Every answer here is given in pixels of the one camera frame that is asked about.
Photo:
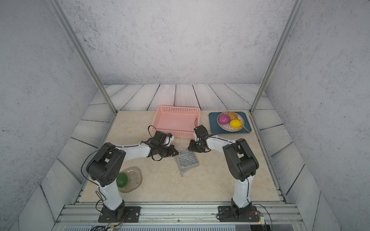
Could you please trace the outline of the left aluminium frame post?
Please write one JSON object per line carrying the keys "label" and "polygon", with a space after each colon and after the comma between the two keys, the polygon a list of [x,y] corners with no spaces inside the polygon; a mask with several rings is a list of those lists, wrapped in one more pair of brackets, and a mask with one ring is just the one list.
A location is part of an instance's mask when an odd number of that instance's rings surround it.
{"label": "left aluminium frame post", "polygon": [[66,17],[65,13],[63,12],[63,9],[60,5],[60,3],[57,0],[48,0],[47,1],[49,6],[51,7],[52,11],[54,12],[59,24],[61,25],[62,29],[66,33],[67,37],[71,41],[75,51],[77,52],[79,58],[81,59],[82,63],[84,64],[85,68],[87,69],[90,77],[92,78],[93,82],[97,86],[98,90],[102,94],[103,99],[106,101],[108,106],[110,107],[112,113],[116,115],[118,113],[118,110],[114,106],[110,96],[108,95],[107,91],[105,90],[105,87],[103,86],[100,78],[97,75],[97,72],[93,68],[85,50],[83,49],[83,46],[81,45],[76,33],[74,32],[72,26],[70,25],[70,22],[68,21],[68,18]]}

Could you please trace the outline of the orange brown fruit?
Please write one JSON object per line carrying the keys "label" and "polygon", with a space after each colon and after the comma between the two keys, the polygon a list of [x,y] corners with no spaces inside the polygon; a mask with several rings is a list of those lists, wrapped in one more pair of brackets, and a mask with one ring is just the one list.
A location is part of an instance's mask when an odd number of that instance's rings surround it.
{"label": "orange brown fruit", "polygon": [[239,119],[238,115],[235,112],[228,112],[227,115],[229,116],[230,121]]}

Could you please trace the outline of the teal tray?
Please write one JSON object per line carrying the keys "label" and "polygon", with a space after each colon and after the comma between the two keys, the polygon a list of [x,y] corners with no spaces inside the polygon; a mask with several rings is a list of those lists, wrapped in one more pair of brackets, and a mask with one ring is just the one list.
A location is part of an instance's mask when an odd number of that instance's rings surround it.
{"label": "teal tray", "polygon": [[242,112],[238,111],[236,114],[241,117],[244,121],[244,127],[248,130],[246,131],[244,128],[242,128],[239,131],[227,131],[223,129],[220,125],[218,125],[217,117],[220,115],[221,112],[211,112],[209,113],[209,121],[211,126],[211,132],[214,134],[232,134],[232,133],[250,133],[253,131],[253,129],[250,126],[250,123],[248,121],[248,116]]}

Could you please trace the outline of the patterned round plate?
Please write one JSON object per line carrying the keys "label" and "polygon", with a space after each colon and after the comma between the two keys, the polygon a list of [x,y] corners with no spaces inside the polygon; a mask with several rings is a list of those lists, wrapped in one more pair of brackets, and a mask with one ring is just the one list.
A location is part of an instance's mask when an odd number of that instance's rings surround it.
{"label": "patterned round plate", "polygon": [[[243,123],[243,126],[244,126],[244,121],[241,117],[239,117],[239,120]],[[239,131],[241,130],[243,127],[240,127],[239,129],[234,129],[232,127],[230,127],[230,122],[227,124],[227,125],[220,125],[223,129],[227,130],[227,131]]]}

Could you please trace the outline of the aluminium front rail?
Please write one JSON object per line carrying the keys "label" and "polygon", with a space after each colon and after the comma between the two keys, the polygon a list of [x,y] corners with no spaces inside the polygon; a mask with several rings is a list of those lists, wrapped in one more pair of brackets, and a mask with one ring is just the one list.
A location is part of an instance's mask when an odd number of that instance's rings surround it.
{"label": "aluminium front rail", "polygon": [[295,231],[305,231],[303,218],[295,204],[281,202],[258,202],[256,208],[259,211],[261,222],[220,222],[216,216],[219,206],[229,206],[226,202],[208,203],[127,203],[126,207],[141,207],[139,221],[137,223],[104,223],[105,225],[261,225],[264,228],[271,227],[274,231],[279,226],[287,225]]}

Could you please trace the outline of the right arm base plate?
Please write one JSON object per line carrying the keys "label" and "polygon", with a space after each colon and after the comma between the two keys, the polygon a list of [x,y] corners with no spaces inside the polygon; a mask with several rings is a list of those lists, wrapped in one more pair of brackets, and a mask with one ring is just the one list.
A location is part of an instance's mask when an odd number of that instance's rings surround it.
{"label": "right arm base plate", "polygon": [[220,222],[261,222],[259,211],[254,206],[219,206],[216,218]]}

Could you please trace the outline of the right aluminium frame post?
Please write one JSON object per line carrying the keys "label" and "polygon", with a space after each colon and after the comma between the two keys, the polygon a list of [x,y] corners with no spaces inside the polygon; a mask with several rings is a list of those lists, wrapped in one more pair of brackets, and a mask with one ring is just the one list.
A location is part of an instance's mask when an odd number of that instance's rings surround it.
{"label": "right aluminium frame post", "polygon": [[268,65],[268,68],[265,72],[265,75],[260,83],[260,87],[259,87],[259,90],[256,94],[256,97],[253,101],[253,104],[251,106],[251,109],[250,109],[250,114],[252,115],[255,110],[257,109],[258,107],[258,104],[262,98],[262,95],[263,95],[263,92],[265,91],[271,77],[272,77],[272,74],[273,74],[273,71],[279,61],[279,58],[284,50],[284,46],[286,44],[286,42],[288,41],[288,38],[292,32],[292,29],[293,29],[293,26],[297,20],[297,17],[302,9],[302,6],[304,4],[304,1],[303,0],[296,0],[294,2],[294,5],[293,5],[293,8],[292,8],[292,11],[290,13],[290,16],[288,18],[288,21],[283,29],[283,32],[281,34],[281,37],[279,39],[279,42],[276,46],[276,49],[273,53],[273,56],[272,56],[272,59]]}

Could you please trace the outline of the translucent glass bowl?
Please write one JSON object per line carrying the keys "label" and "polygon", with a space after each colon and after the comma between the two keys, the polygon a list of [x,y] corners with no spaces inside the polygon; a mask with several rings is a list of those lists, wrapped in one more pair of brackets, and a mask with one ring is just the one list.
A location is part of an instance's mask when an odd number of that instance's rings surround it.
{"label": "translucent glass bowl", "polygon": [[118,188],[121,193],[129,193],[137,189],[143,180],[141,170],[138,167],[129,167],[123,171],[128,176],[128,184],[124,188]]}

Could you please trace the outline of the green ball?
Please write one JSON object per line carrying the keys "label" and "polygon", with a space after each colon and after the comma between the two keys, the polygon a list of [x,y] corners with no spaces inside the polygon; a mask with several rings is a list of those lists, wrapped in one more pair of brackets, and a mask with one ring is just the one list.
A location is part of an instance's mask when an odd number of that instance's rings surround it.
{"label": "green ball", "polygon": [[128,176],[127,176],[127,174],[124,173],[124,172],[120,172],[117,175],[116,183],[117,183],[117,187],[118,188],[124,188],[124,187],[126,187],[126,185],[128,184]]}

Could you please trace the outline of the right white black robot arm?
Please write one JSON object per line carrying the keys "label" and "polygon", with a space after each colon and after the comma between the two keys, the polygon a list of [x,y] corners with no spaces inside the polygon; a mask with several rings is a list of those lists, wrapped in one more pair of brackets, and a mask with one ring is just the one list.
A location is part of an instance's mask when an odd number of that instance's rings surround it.
{"label": "right white black robot arm", "polygon": [[227,140],[209,135],[191,140],[188,149],[196,153],[218,151],[224,154],[229,172],[235,179],[233,205],[238,209],[251,206],[251,183],[259,162],[245,139]]}

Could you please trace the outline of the grey striped dishcloth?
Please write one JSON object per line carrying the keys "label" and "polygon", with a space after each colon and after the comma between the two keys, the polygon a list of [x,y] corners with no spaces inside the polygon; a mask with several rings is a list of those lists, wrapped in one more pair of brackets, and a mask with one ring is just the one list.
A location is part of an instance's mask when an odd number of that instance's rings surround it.
{"label": "grey striped dishcloth", "polygon": [[183,177],[189,170],[199,166],[199,161],[194,152],[185,149],[174,157],[179,168],[180,176]]}

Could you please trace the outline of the aluminium frame post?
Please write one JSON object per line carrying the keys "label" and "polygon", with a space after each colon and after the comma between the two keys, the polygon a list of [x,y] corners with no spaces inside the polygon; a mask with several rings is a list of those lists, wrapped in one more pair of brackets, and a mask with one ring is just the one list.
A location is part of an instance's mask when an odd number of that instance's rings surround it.
{"label": "aluminium frame post", "polygon": [[290,16],[288,18],[288,21],[283,29],[283,32],[281,34],[281,37],[279,39],[279,42],[276,46],[276,49],[273,53],[273,56],[272,56],[272,59],[268,65],[268,68],[265,72],[265,75],[260,83],[260,87],[259,87],[259,90],[256,94],[256,97],[253,101],[253,104],[251,106],[251,109],[250,109],[250,114],[252,115],[255,110],[257,109],[258,107],[258,104],[262,98],[262,95],[263,95],[263,92],[265,91],[271,77],[272,77],[272,74],[273,74],[273,71],[279,61],[279,58],[284,50],[284,46],[286,44],[286,42],[288,41],[288,38],[292,32],[292,29],[293,29],[293,26],[297,20],[297,17],[302,9],[302,6],[304,4],[304,1],[303,0],[296,0],[294,2],[294,5],[293,5],[293,8],[292,8],[292,11],[290,13]]}
{"label": "aluminium frame post", "polygon": [[49,6],[51,7],[52,11],[54,12],[59,24],[61,25],[62,29],[66,33],[67,37],[71,41],[75,51],[77,52],[79,58],[81,59],[82,63],[84,64],[85,68],[87,69],[90,77],[92,78],[93,82],[97,86],[98,90],[102,94],[103,99],[106,101],[108,106],[110,107],[112,113],[116,115],[118,113],[118,110],[114,106],[110,96],[108,95],[107,91],[105,90],[105,87],[103,86],[100,78],[97,75],[97,72],[93,68],[85,50],[83,49],[83,46],[81,45],[76,33],[74,32],[72,26],[70,25],[70,22],[68,21],[68,18],[66,17],[65,13],[63,12],[63,9],[60,5],[60,3],[57,0],[48,0],[47,1]]}

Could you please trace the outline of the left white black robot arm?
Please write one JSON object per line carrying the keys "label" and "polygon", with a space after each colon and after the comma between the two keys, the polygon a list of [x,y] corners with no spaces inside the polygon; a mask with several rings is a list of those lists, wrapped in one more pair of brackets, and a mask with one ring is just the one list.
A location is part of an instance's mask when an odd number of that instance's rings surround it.
{"label": "left white black robot arm", "polygon": [[123,205],[117,186],[117,177],[125,161],[159,155],[161,158],[174,157],[178,151],[173,144],[152,144],[141,142],[132,146],[116,146],[109,142],[93,152],[94,157],[86,165],[86,172],[101,193],[104,206],[116,211]]}

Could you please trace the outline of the pink plastic basket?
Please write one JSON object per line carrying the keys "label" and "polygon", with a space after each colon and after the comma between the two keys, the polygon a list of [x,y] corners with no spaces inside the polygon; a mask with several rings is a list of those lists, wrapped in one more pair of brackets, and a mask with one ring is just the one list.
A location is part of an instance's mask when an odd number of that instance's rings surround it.
{"label": "pink plastic basket", "polygon": [[200,122],[198,107],[160,105],[151,125],[153,130],[171,133],[176,138],[194,139],[196,122]]}

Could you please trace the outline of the purple round fruit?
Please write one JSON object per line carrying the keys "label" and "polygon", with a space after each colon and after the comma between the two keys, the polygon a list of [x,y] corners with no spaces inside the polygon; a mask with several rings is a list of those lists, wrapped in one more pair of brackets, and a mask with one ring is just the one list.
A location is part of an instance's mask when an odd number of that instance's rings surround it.
{"label": "purple round fruit", "polygon": [[230,117],[228,114],[221,113],[218,116],[217,121],[220,125],[227,125],[230,122]]}

